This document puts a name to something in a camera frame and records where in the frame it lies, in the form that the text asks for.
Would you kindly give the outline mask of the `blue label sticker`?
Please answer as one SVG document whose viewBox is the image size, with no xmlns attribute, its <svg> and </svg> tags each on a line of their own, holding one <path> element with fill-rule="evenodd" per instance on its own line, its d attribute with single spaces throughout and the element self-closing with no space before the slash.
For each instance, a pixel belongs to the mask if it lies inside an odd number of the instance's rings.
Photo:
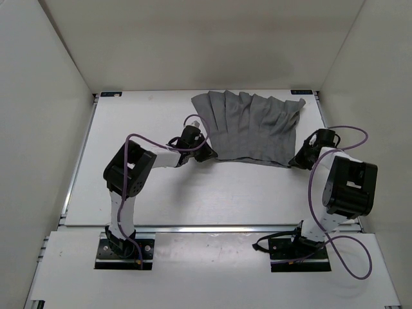
<svg viewBox="0 0 412 309">
<path fill-rule="evenodd" d="M 313 95 L 313 91 L 310 89 L 291 89 L 292 95 Z"/>
<path fill-rule="evenodd" d="M 121 97 L 121 91 L 103 91 L 100 93 L 100 97 Z"/>
</svg>

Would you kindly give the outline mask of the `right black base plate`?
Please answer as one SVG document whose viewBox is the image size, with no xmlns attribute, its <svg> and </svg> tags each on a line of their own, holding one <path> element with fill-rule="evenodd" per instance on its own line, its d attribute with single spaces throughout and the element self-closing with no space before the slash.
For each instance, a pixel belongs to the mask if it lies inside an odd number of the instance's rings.
<svg viewBox="0 0 412 309">
<path fill-rule="evenodd" d="M 305 245 L 297 240 L 297 231 L 282 231 L 259 238 L 252 244 L 255 251 L 270 257 L 272 273 L 330 272 L 327 249 Z"/>
</svg>

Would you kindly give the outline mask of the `right blue label sticker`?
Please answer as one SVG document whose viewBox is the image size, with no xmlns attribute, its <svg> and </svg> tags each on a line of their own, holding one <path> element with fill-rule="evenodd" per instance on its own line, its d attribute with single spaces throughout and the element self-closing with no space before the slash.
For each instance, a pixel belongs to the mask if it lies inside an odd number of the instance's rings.
<svg viewBox="0 0 412 309">
<path fill-rule="evenodd" d="M 310 89 L 291 89 L 292 95 L 313 95 L 313 91 Z"/>
</svg>

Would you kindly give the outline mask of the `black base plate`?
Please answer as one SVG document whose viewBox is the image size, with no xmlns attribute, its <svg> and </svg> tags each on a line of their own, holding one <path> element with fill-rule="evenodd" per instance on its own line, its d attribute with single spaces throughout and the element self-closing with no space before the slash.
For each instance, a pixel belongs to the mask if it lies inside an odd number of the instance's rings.
<svg viewBox="0 0 412 309">
<path fill-rule="evenodd" d="M 297 231 L 282 231 L 259 238 L 252 244 L 255 251 L 270 257 L 272 273 L 330 272 L 327 249 L 305 245 L 297 240 Z"/>
<path fill-rule="evenodd" d="M 142 252 L 142 261 L 134 245 L 121 253 L 102 232 L 99 237 L 94 269 L 97 270 L 152 270 L 155 252 L 155 234 L 138 234 L 135 239 Z"/>
</svg>

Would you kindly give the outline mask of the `left blue label sticker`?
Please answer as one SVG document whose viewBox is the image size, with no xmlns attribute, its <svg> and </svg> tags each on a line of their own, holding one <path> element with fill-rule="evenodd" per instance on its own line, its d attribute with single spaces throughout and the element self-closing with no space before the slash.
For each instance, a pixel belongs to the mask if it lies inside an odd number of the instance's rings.
<svg viewBox="0 0 412 309">
<path fill-rule="evenodd" d="M 121 91 L 103 91 L 100 93 L 100 97 L 121 97 Z"/>
</svg>

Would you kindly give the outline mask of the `grey pleated skirt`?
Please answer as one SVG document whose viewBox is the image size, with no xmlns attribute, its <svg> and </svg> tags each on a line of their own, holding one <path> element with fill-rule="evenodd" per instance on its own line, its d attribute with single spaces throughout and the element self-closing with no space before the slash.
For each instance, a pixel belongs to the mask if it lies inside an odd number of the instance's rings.
<svg viewBox="0 0 412 309">
<path fill-rule="evenodd" d="M 242 91 L 209 91 L 191 102 L 209 126 L 211 147 L 219 161 L 289 167 L 304 99 L 282 101 Z"/>
</svg>

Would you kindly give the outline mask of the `aluminium table rail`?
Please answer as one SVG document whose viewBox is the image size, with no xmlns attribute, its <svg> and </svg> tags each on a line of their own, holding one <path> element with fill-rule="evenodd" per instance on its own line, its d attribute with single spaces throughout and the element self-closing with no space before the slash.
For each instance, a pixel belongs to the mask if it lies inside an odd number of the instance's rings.
<svg viewBox="0 0 412 309">
<path fill-rule="evenodd" d="M 294 230 L 296 225 L 139 225 L 139 233 L 264 233 Z"/>
</svg>

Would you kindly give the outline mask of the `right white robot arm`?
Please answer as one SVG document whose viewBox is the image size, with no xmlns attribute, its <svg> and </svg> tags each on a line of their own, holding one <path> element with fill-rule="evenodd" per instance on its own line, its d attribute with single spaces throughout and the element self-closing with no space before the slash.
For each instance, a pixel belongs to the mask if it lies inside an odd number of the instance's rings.
<svg viewBox="0 0 412 309">
<path fill-rule="evenodd" d="M 332 129 L 318 129 L 303 143 L 302 148 L 289 161 L 289 166 L 311 172 L 308 183 L 308 204 L 311 218 L 303 220 L 288 242 L 291 255 L 303 258 L 312 248 L 324 243 L 341 223 L 367 216 L 374 204 L 378 167 L 352 158 L 339 149 L 341 138 Z M 312 185 L 315 169 L 328 171 L 322 193 L 322 207 L 315 212 Z"/>
</svg>

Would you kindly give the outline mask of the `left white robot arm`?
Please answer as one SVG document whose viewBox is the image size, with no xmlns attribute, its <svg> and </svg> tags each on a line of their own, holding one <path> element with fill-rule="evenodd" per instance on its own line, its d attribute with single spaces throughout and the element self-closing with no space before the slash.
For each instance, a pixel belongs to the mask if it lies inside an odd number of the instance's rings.
<svg viewBox="0 0 412 309">
<path fill-rule="evenodd" d="M 105 226 L 110 249 L 123 259 L 133 257 L 143 263 L 142 247 L 136 240 L 135 200 L 153 169 L 178 168 L 191 158 L 202 163 L 217 157 L 195 124 L 186 125 L 180 136 L 165 145 L 130 134 L 103 172 L 111 198 L 111 221 Z"/>
</svg>

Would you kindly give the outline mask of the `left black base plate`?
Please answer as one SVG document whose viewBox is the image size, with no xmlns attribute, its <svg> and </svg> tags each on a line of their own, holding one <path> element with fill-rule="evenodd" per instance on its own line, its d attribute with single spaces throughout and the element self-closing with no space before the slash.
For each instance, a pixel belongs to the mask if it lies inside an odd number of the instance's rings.
<svg viewBox="0 0 412 309">
<path fill-rule="evenodd" d="M 135 239 L 142 252 L 142 261 L 134 245 L 121 253 L 102 232 L 99 237 L 94 269 L 97 270 L 152 270 L 155 252 L 155 234 L 138 234 Z"/>
</svg>

